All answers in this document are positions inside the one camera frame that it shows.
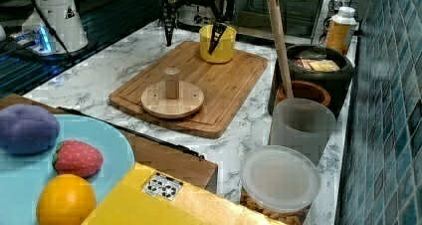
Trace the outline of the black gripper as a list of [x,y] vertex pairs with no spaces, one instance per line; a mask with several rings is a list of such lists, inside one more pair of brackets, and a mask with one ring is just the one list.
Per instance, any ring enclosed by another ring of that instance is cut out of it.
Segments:
[[212,26],[208,54],[212,55],[217,48],[227,25],[223,22],[231,21],[234,13],[235,0],[161,0],[162,19],[166,37],[166,46],[172,43],[177,10],[187,4],[210,8],[217,22]]

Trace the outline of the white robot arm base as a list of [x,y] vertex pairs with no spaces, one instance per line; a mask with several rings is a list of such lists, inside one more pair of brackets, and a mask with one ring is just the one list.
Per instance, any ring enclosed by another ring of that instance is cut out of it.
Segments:
[[89,43],[74,0],[32,0],[34,12],[22,29],[35,33],[31,51],[41,56],[73,53]]

